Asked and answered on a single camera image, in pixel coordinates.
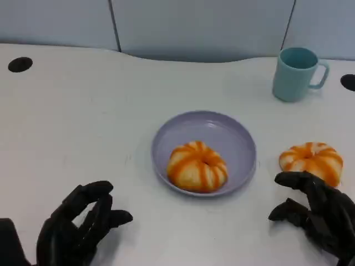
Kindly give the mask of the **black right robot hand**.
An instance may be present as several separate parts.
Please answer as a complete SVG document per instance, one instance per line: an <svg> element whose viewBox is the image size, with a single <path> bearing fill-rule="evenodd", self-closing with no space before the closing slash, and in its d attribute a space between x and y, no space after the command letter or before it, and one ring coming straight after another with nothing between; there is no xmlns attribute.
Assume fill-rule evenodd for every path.
<svg viewBox="0 0 355 266"><path fill-rule="evenodd" d="M275 182L303 192L310 208L288 198L269 215L304 230L319 248L338 258L338 265L354 265L354 202L340 190L307 172L280 172Z"/></svg>

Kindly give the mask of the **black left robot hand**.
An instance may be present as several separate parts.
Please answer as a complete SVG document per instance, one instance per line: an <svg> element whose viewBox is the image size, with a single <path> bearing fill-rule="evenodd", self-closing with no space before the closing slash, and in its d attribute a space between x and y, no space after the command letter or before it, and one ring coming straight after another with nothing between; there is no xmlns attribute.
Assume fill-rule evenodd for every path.
<svg viewBox="0 0 355 266"><path fill-rule="evenodd" d="M40 231L37 265L90 265L99 242L133 216L113 210L109 181L77 186L44 222Z"/></svg>

